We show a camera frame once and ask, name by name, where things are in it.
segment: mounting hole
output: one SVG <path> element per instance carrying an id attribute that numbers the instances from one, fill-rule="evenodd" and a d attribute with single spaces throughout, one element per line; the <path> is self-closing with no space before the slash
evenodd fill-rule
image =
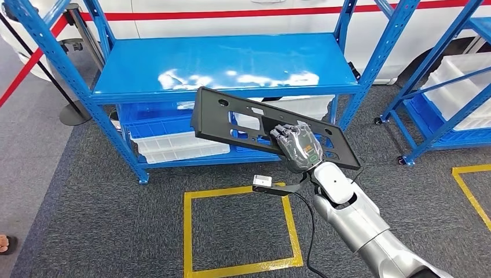
<path id="1" fill-rule="evenodd" d="M 229 106 L 229 102 L 224 99 L 218 100 L 218 103 L 220 103 L 220 105 L 223 107 Z"/>

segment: black stanchion post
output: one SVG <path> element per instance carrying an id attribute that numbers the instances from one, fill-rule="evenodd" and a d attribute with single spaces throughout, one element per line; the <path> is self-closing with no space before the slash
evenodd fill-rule
<path id="1" fill-rule="evenodd" d="M 5 19 L 2 13 L 0 13 L 0 20 L 3 22 L 5 27 L 7 27 L 7 29 L 12 33 L 12 35 L 18 40 L 18 42 L 22 45 L 25 51 L 29 53 L 30 56 L 32 56 L 32 50 L 19 36 L 17 31 L 15 31 L 15 29 L 10 25 L 7 19 Z M 87 112 L 87 110 L 82 105 L 82 103 L 80 101 L 72 101 L 72 99 L 67 95 L 67 92 L 65 92 L 65 90 L 60 86 L 60 84 L 56 81 L 53 75 L 47 70 L 47 68 L 41 63 L 41 61 L 38 61 L 37 65 L 46 74 L 49 80 L 53 82 L 56 89 L 60 91 L 60 93 L 68 102 L 68 105 L 65 106 L 60 112 L 60 121 L 67 126 L 77 126 L 90 120 L 92 117 Z"/>

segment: robotic arm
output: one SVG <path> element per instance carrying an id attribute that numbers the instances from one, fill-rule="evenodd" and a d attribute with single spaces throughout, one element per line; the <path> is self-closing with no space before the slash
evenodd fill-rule
<path id="1" fill-rule="evenodd" d="M 452 278 L 408 249 L 390 231 L 377 205 L 331 162 L 323 161 L 320 143 L 307 125 L 278 125 L 270 132 L 285 153 L 288 168 L 303 173 L 316 187 L 314 206 L 348 248 L 358 253 L 375 277 Z M 253 189 L 287 195 L 300 185 L 274 186 L 270 177 L 255 176 Z"/>

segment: blue metal shelf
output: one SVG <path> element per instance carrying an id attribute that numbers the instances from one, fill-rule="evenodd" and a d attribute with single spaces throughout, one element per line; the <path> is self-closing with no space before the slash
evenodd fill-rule
<path id="1" fill-rule="evenodd" d="M 194 100 L 203 85 L 243 97 L 361 89 L 330 33 L 124 39 L 116 41 L 92 99 Z"/>
<path id="2" fill-rule="evenodd" d="M 469 78 L 476 74 L 481 74 L 491 68 L 480 69 L 479 71 L 465 74 L 464 76 L 434 85 L 424 90 L 413 90 L 419 80 L 424 77 L 431 66 L 438 60 L 439 56 L 450 44 L 452 39 L 463 29 L 473 29 L 485 40 L 491 42 L 491 17 L 471 17 L 482 2 L 483 0 L 469 0 L 467 2 L 448 30 L 437 42 L 435 47 L 431 49 L 430 53 L 409 78 L 395 99 L 385 109 L 380 118 L 375 119 L 375 123 L 380 124 L 388 121 L 389 117 L 392 116 L 395 123 L 401 129 L 403 136 L 407 142 L 409 142 L 412 151 L 407 155 L 399 157 L 399 163 L 413 165 L 415 158 L 427 151 L 435 149 L 455 149 L 491 145 L 491 129 L 454 130 L 456 125 L 491 97 L 491 85 L 484 88 L 477 96 L 448 120 L 445 120 L 441 116 L 438 108 L 422 95 L 424 92 Z M 414 142 L 409 131 L 400 120 L 397 115 L 399 109 L 405 110 L 409 114 L 409 117 L 423 135 L 424 140 L 420 144 Z"/>
<path id="3" fill-rule="evenodd" d="M 491 42 L 491 17 L 473 17 L 469 19 L 467 28 L 474 30 L 486 41 Z"/>
<path id="4" fill-rule="evenodd" d="M 346 129 L 367 95 L 382 65 L 417 7 L 419 0 L 400 0 L 395 9 L 378 0 L 389 21 L 359 80 L 344 57 L 349 21 L 356 0 L 345 0 L 333 33 L 209 36 L 195 38 L 114 38 L 97 0 L 84 0 L 97 27 L 106 64 L 94 90 L 89 90 L 49 25 L 67 0 L 56 0 L 43 20 L 29 0 L 5 0 L 19 22 L 43 50 L 95 122 L 140 179 L 146 168 L 275 161 L 267 153 L 237 153 L 168 163 L 147 164 L 133 154 L 127 133 L 111 124 L 103 104 L 194 100 L 201 85 L 242 97 L 348 94 L 339 121 Z M 337 97 L 329 117 L 335 121 Z"/>

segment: yellow tape square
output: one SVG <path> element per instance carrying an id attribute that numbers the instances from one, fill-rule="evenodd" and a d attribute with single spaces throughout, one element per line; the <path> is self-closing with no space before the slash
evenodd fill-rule
<path id="1" fill-rule="evenodd" d="M 467 199 L 469 199 L 469 202 L 471 202 L 471 205 L 474 207 L 476 212 L 484 221 L 484 224 L 486 224 L 488 229 L 491 231 L 491 221 L 489 220 L 488 215 L 484 212 L 481 205 L 479 204 L 479 202 L 474 197 L 469 187 L 467 187 L 466 183 L 460 176 L 460 174 L 475 173 L 475 172 L 482 172 L 482 171 L 491 171 L 491 164 L 454 167 L 452 168 L 452 175 L 455 181 L 459 184 L 460 189 L 462 189 Z"/>
<path id="2" fill-rule="evenodd" d="M 286 259 L 277 259 L 274 261 L 257 262 L 255 264 L 237 265 L 226 268 L 207 269 L 193 271 L 193 247 L 192 247 L 192 217 L 191 203 L 192 199 L 218 197 L 235 194 L 252 193 L 251 186 L 241 186 L 226 189 L 213 189 L 205 191 L 194 191 L 184 193 L 184 277 L 185 278 L 218 278 L 235 275 L 244 275 L 275 269 L 290 268 L 293 266 L 303 266 L 302 252 L 298 243 L 295 222 L 291 211 L 290 199 L 288 196 L 281 197 L 285 218 L 287 221 L 288 233 L 290 234 L 290 243 L 293 250 L 293 257 Z"/>

